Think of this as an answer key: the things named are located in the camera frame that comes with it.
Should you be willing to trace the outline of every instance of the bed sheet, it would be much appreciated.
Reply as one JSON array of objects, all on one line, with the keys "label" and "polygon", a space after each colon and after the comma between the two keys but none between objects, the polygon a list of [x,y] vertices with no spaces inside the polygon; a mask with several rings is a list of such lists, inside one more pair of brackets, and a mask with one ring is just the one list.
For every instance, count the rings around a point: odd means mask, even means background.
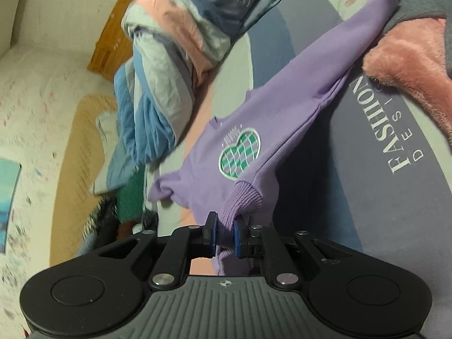
[{"label": "bed sheet", "polygon": [[[229,115],[247,90],[266,83],[365,2],[282,0],[265,14],[203,88],[184,141],[157,169],[147,170],[146,191],[158,174],[181,166],[212,116]],[[423,332],[450,338],[452,156],[447,141],[416,103],[371,81],[360,63],[337,99],[279,170],[273,223],[282,234],[310,230],[421,276],[433,294]],[[194,223],[189,210],[169,201],[147,206],[159,213],[159,235]],[[209,271],[205,264],[199,272]]]}]

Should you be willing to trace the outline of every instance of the heart patch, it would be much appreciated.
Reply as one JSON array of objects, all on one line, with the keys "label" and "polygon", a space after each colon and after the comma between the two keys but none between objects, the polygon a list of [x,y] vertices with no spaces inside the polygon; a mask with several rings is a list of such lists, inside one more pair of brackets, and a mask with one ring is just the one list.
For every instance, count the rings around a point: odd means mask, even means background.
[{"label": "heart patch", "polygon": [[257,159],[259,152],[259,134],[255,129],[244,129],[239,133],[235,145],[223,149],[218,159],[218,168],[227,179],[236,180]]}]

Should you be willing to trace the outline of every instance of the pink plush fabric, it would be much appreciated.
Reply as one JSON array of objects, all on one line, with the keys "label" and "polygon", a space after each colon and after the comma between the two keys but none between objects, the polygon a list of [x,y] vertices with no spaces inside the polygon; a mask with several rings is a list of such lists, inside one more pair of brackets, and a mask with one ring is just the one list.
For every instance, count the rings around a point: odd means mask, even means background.
[{"label": "pink plush fabric", "polygon": [[415,19],[392,28],[364,57],[363,70],[401,88],[438,123],[452,145],[452,80],[446,73],[444,19]]}]

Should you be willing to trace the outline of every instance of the wooden bed frame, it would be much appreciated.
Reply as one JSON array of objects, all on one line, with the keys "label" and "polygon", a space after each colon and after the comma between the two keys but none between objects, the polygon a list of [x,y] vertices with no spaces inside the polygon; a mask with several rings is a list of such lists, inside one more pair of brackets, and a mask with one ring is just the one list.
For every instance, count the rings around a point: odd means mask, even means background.
[{"label": "wooden bed frame", "polygon": [[114,74],[128,58],[132,57],[132,42],[121,29],[121,20],[133,0],[118,0],[96,43],[88,70],[100,73],[113,81]]}]

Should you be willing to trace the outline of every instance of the purple sweatshirt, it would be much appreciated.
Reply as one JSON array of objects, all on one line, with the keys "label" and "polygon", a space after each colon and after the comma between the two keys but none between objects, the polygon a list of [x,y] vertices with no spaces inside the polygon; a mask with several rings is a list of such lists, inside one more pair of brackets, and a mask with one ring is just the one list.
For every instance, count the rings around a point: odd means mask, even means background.
[{"label": "purple sweatshirt", "polygon": [[203,225],[211,210],[221,222],[219,274],[244,274],[233,245],[237,215],[270,225],[279,185],[275,170],[299,144],[319,112],[342,88],[353,63],[377,37],[397,0],[369,0],[325,33],[226,118],[212,118],[180,170],[157,179],[149,200],[171,198]]}]

